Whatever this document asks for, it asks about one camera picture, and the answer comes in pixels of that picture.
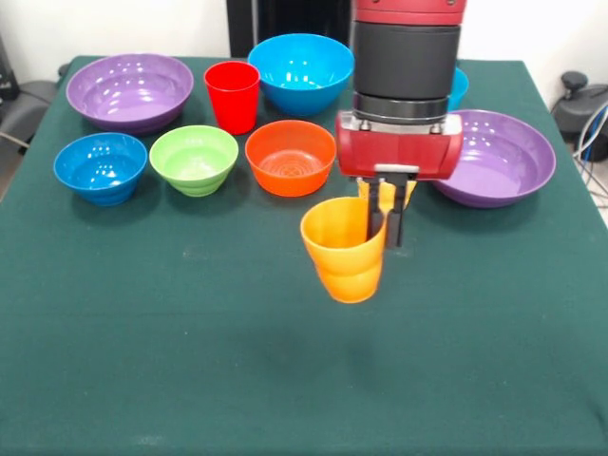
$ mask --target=table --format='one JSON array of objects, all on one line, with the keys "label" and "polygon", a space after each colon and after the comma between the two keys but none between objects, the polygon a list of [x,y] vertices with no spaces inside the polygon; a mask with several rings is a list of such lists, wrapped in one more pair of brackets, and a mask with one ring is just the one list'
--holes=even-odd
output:
[{"label": "table", "polygon": [[[201,75],[216,61],[184,59],[196,87],[174,126],[215,124]],[[421,184],[358,306],[328,298],[298,231],[355,194],[337,167],[279,199],[240,137],[214,196],[148,165],[132,200],[99,208],[53,176],[96,131],[62,90],[0,205],[0,454],[606,454],[606,230],[524,65],[462,68],[463,107],[536,126],[555,178],[489,211]],[[313,120],[331,129],[336,108]],[[261,124],[278,118],[260,104]]]}]

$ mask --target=orange bowl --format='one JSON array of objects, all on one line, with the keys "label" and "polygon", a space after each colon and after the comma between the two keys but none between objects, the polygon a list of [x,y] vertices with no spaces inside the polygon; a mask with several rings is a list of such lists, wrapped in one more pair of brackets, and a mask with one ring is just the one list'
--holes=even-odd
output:
[{"label": "orange bowl", "polygon": [[303,197],[326,182],[335,160],[335,141],[314,123],[278,121],[249,137],[245,155],[264,190],[280,197]]}]

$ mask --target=orange cup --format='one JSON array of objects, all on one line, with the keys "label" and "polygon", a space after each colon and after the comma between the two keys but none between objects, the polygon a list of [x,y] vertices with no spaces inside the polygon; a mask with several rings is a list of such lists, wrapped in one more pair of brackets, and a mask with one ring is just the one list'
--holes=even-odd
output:
[{"label": "orange cup", "polygon": [[[409,199],[411,198],[411,194],[416,188],[415,181],[408,182],[408,192],[406,193],[406,200],[404,201],[403,207],[404,209],[409,204]],[[359,190],[359,198],[363,198],[365,200],[370,196],[370,185],[363,181],[361,178],[357,179],[357,187]],[[380,198],[378,201],[378,205],[380,206],[380,210],[386,214],[392,209],[395,201],[395,186],[391,183],[381,182],[380,183]]]},{"label": "orange cup", "polygon": [[328,199],[302,218],[300,232],[321,282],[330,296],[355,304],[373,296],[382,274],[387,224],[370,240],[368,202]]},{"label": "orange cup", "polygon": [[256,130],[245,155],[257,183],[280,197],[303,197],[330,175],[335,140],[325,128],[305,121],[278,121]]}]

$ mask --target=bowl rim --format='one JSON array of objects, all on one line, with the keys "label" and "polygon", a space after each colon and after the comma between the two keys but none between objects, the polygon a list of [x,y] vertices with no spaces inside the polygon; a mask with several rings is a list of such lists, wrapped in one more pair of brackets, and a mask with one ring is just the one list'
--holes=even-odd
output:
[{"label": "bowl rim", "polygon": [[[351,69],[347,72],[347,74],[344,77],[336,80],[335,82],[333,82],[329,85],[323,85],[322,87],[312,87],[312,88],[283,87],[281,85],[277,85],[271,81],[266,80],[266,78],[264,78],[262,71],[260,71],[260,69],[257,68],[257,66],[255,66],[251,62],[252,55],[256,52],[257,49],[259,49],[262,46],[267,46],[267,44],[270,43],[271,41],[278,41],[285,37],[294,37],[294,36],[312,36],[315,39],[322,39],[324,41],[329,40],[329,41],[332,41],[332,42],[338,44],[339,45],[338,47],[346,50],[348,52],[349,56],[351,57]],[[257,68],[257,71],[259,72],[259,78],[262,83],[264,83],[268,86],[272,86],[274,88],[280,88],[281,90],[287,90],[287,91],[292,91],[292,92],[309,92],[309,91],[313,91],[313,90],[322,90],[324,88],[338,86],[340,84],[343,84],[345,81],[348,81],[349,78],[352,76],[352,73],[354,72],[354,54],[352,53],[352,50],[349,47],[344,46],[339,41],[334,40],[333,38],[330,38],[329,36],[317,35],[316,33],[283,33],[282,35],[277,35],[277,36],[272,36],[270,38],[267,38],[264,41],[262,41],[261,43],[258,43],[257,45],[255,45],[254,48],[249,51],[249,54],[247,55],[247,63],[251,64]]]},{"label": "bowl rim", "polygon": [[[243,67],[243,66],[247,66],[250,68],[253,68],[256,73],[257,73],[257,79],[254,83],[247,85],[246,87],[243,88],[235,88],[235,89],[228,89],[228,88],[219,88],[215,85],[210,84],[209,82],[207,82],[207,75],[209,74],[209,72],[213,69],[217,69],[218,67],[222,67],[224,65],[227,64],[237,64],[239,67]],[[235,93],[235,92],[242,92],[245,90],[249,90],[252,87],[255,87],[259,84],[259,82],[261,81],[261,75],[259,74],[259,69],[257,69],[255,66],[253,66],[252,64],[250,64],[249,62],[245,62],[242,60],[222,60],[221,62],[217,62],[216,64],[212,64],[211,66],[209,66],[207,69],[205,69],[205,72],[202,74],[202,81],[205,83],[206,86],[212,87],[214,90],[217,90],[218,92],[224,92],[224,93]]]},{"label": "bowl rim", "polygon": [[492,197],[492,196],[486,196],[486,195],[480,195],[477,193],[471,193],[471,192],[467,192],[459,187],[456,187],[454,185],[450,185],[449,183],[447,183],[447,181],[449,181],[449,179],[447,180],[436,180],[434,182],[435,185],[446,188],[446,189],[451,189],[451,190],[455,190],[460,192],[462,195],[467,195],[467,196],[471,196],[474,198],[479,198],[479,199],[483,199],[483,200],[491,200],[491,201],[496,201],[496,200],[513,200],[513,199],[523,199],[525,197],[528,197],[530,195],[532,195],[535,192],[538,192],[541,188],[543,188],[549,181],[551,181],[551,179],[553,178],[555,171],[557,169],[557,156],[555,153],[555,148],[553,147],[553,144],[534,126],[530,125],[529,123],[524,122],[521,119],[518,119],[516,117],[513,116],[509,116],[508,114],[503,114],[502,112],[498,112],[498,111],[492,111],[489,109],[457,109],[455,111],[452,111],[451,114],[462,114],[462,113],[466,113],[466,112],[472,112],[472,113],[480,113],[480,114],[491,114],[492,116],[500,116],[503,118],[507,118],[510,121],[515,122],[516,124],[520,124],[522,126],[527,127],[530,131],[532,131],[533,133],[537,134],[539,136],[539,138],[541,138],[545,144],[548,146],[548,150],[550,150],[551,153],[551,164],[550,164],[550,169],[547,173],[547,176],[541,180],[540,182],[536,183],[534,186],[532,186],[530,189],[526,190],[525,192],[521,192],[518,193],[517,195],[512,195],[512,196],[502,196],[502,197]]},{"label": "bowl rim", "polygon": [[[315,172],[313,172],[311,174],[306,174],[304,176],[294,176],[294,177],[278,176],[277,174],[269,173],[268,171],[265,171],[262,168],[260,168],[257,164],[254,163],[254,161],[251,159],[251,157],[249,157],[250,141],[252,140],[252,138],[254,138],[257,135],[258,131],[264,130],[266,128],[270,128],[270,127],[273,127],[273,126],[278,126],[278,125],[281,125],[281,124],[307,124],[307,125],[313,126],[316,131],[318,131],[323,136],[326,136],[327,138],[329,138],[329,139],[332,140],[332,143],[333,143],[333,157],[332,157],[332,159],[327,164],[323,165],[322,168],[318,169],[317,171],[315,171]],[[254,168],[257,172],[259,172],[259,173],[261,173],[261,174],[263,174],[265,176],[269,176],[269,177],[272,177],[272,178],[284,179],[284,180],[306,179],[309,176],[314,176],[316,174],[323,173],[327,169],[329,169],[329,168],[331,168],[333,166],[333,164],[335,163],[335,157],[336,157],[335,138],[333,137],[333,134],[330,133],[329,130],[327,130],[326,128],[322,127],[321,125],[319,125],[317,123],[308,122],[308,121],[301,121],[299,119],[283,119],[283,120],[280,120],[280,121],[274,121],[274,122],[266,123],[265,125],[261,126],[256,131],[254,131],[251,135],[249,135],[249,138],[247,138],[247,142],[245,143],[245,157],[247,158],[247,162],[249,162],[249,165],[252,168]]]},{"label": "bowl rim", "polygon": [[[216,174],[214,174],[213,176],[207,176],[205,178],[177,178],[175,176],[171,176],[170,174],[167,174],[165,172],[161,172],[161,170],[159,169],[159,167],[157,166],[157,163],[154,163],[154,151],[156,149],[158,149],[158,143],[161,139],[165,138],[166,136],[170,136],[172,134],[174,134],[177,131],[180,130],[199,130],[199,131],[213,131],[213,132],[220,132],[222,135],[227,136],[231,139],[231,143],[233,144],[234,148],[231,148],[231,150],[235,151],[235,156],[233,159],[230,160],[230,163],[221,168],[221,170],[219,170]],[[217,177],[223,173],[225,173],[226,171],[229,171],[237,162],[238,160],[238,141],[237,139],[231,135],[230,133],[228,133],[226,130],[222,130],[221,128],[218,128],[216,126],[212,126],[212,125],[184,125],[184,126],[180,126],[178,128],[173,128],[172,130],[169,130],[165,133],[163,133],[162,135],[160,135],[152,144],[152,147],[150,147],[150,153],[149,153],[149,158],[150,158],[150,166],[152,166],[152,168],[154,169],[154,171],[156,171],[162,178],[166,179],[166,180],[171,180],[171,181],[177,181],[177,182],[196,182],[196,181],[206,181],[207,179],[212,179],[214,177]]]},{"label": "bowl rim", "polygon": [[[178,65],[180,65],[182,68],[184,68],[186,70],[186,74],[188,75],[188,81],[187,81],[187,85],[186,85],[186,91],[184,96],[180,99],[180,101],[178,103],[172,104],[170,106],[168,106],[164,111],[155,114],[154,116],[150,116],[150,117],[142,117],[139,119],[132,119],[132,120],[128,120],[128,121],[112,121],[112,120],[107,120],[107,119],[101,119],[97,116],[88,114],[86,112],[84,112],[80,107],[76,106],[76,104],[74,103],[74,100],[72,100],[72,97],[70,97],[70,88],[72,87],[73,84],[76,84],[74,81],[76,81],[76,78],[80,75],[82,75],[85,71],[91,69],[92,67],[95,67],[96,65],[99,65],[101,62],[106,62],[108,60],[113,60],[116,58],[121,58],[121,57],[142,57],[142,56],[149,56],[149,57],[156,57],[162,60],[170,60],[173,61],[175,63],[177,63]],[[153,119],[157,119],[159,117],[162,117],[164,115],[166,115],[168,112],[172,111],[173,109],[175,109],[176,107],[182,105],[183,103],[186,102],[186,100],[188,100],[188,98],[190,97],[190,95],[192,95],[192,91],[194,90],[194,74],[192,73],[192,70],[190,69],[190,67],[185,64],[184,62],[182,62],[180,59],[177,59],[175,57],[171,57],[170,55],[164,55],[164,54],[159,54],[159,53],[155,53],[155,52],[127,52],[127,53],[123,53],[123,54],[114,54],[114,55],[108,55],[106,57],[102,57],[99,59],[94,60],[93,62],[90,62],[89,64],[86,64],[85,66],[83,66],[82,68],[80,68],[78,71],[76,71],[70,78],[69,81],[66,84],[66,98],[67,98],[67,102],[69,103],[70,106],[72,106],[72,108],[77,111],[80,115],[82,115],[83,117],[86,117],[88,119],[93,119],[95,121],[100,121],[100,122],[105,122],[108,124],[116,124],[116,125],[120,125],[120,124],[133,124],[136,122],[145,122],[145,121],[151,121]]]},{"label": "bowl rim", "polygon": [[369,238],[362,244],[358,244],[353,247],[326,247],[324,245],[319,244],[318,242],[313,241],[311,239],[311,237],[304,230],[304,225],[306,224],[307,219],[311,216],[311,213],[315,209],[317,209],[319,206],[322,206],[325,204],[330,204],[331,202],[335,202],[336,200],[356,200],[356,201],[362,200],[365,203],[367,203],[367,201],[365,199],[360,198],[360,197],[334,197],[334,198],[324,199],[324,200],[318,202],[317,204],[315,204],[313,207],[309,208],[306,211],[306,213],[302,216],[302,218],[300,219],[300,235],[302,236],[303,239],[305,239],[307,242],[310,242],[318,250],[321,250],[324,252],[333,252],[333,253],[334,252],[344,252],[344,251],[349,251],[349,252],[354,253],[356,251],[363,250],[365,248],[364,246],[367,246],[367,245],[369,245],[370,242],[373,242],[379,235],[382,234],[383,229],[387,226],[387,217],[384,217],[384,220],[382,222],[382,227],[378,230],[378,232],[375,235],[373,235],[371,238]]},{"label": "bowl rim", "polygon": [[[65,179],[63,179],[59,173],[57,172],[57,162],[59,160],[59,158],[61,157],[61,155],[63,153],[65,153],[70,147],[76,145],[77,143],[81,143],[87,140],[91,140],[94,138],[99,138],[99,137],[123,137],[123,138],[128,138],[129,140],[134,140],[134,143],[137,145],[138,148],[143,150],[143,163],[142,165],[138,168],[138,170],[133,173],[133,176],[131,176],[129,179],[127,180],[123,180],[121,183],[119,183],[118,185],[107,185],[105,187],[99,187],[99,188],[89,188],[89,187],[81,187],[79,185],[74,185],[70,182],[67,182]],[[145,166],[148,163],[148,149],[145,147],[145,144],[138,140],[137,138],[135,138],[134,136],[131,135],[127,135],[126,133],[119,133],[119,132],[113,132],[113,131],[106,131],[103,133],[93,133],[92,135],[86,135],[83,136],[81,138],[78,138],[77,140],[74,140],[72,142],[70,142],[68,145],[66,145],[63,149],[61,149],[59,151],[59,153],[57,154],[57,156],[55,157],[55,160],[53,161],[53,172],[55,173],[55,177],[57,178],[57,180],[59,182],[61,182],[63,185],[65,185],[68,188],[71,188],[74,191],[77,192],[99,192],[99,191],[104,191],[104,190],[110,190],[113,188],[119,188],[122,187],[123,185],[130,183],[134,180],[136,180],[143,172],[143,170],[145,169]]]}]

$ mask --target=bowl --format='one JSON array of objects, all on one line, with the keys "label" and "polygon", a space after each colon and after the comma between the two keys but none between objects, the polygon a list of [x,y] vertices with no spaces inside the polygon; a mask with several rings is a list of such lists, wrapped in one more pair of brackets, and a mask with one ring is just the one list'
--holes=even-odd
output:
[{"label": "bowl", "polygon": [[66,89],[71,106],[102,130],[143,135],[181,113],[194,87],[192,71],[158,54],[122,54],[80,69]]},{"label": "bowl", "polygon": [[327,108],[346,87],[352,52],[325,36],[278,35],[258,44],[249,63],[260,73],[264,95],[281,111],[308,117]]},{"label": "bowl", "polygon": [[449,94],[447,103],[448,111],[455,111],[460,107],[460,103],[468,92],[468,78],[464,71],[456,68],[454,71],[454,79],[452,82],[452,91]]},{"label": "bowl", "polygon": [[137,138],[122,133],[98,133],[68,144],[57,155],[57,179],[98,206],[128,200],[137,186],[147,150]]},{"label": "bowl", "polygon": [[208,125],[171,130],[150,149],[152,167],[188,197],[206,197],[218,190],[237,157],[237,140],[224,130]]},{"label": "bowl", "polygon": [[257,183],[280,197],[303,197],[323,186],[335,160],[335,140],[305,121],[278,121],[256,130],[245,155]]},{"label": "bowl", "polygon": [[434,185],[466,206],[502,207],[532,195],[553,176],[551,143],[532,126],[492,111],[455,111],[463,120],[461,158],[448,180]]}]

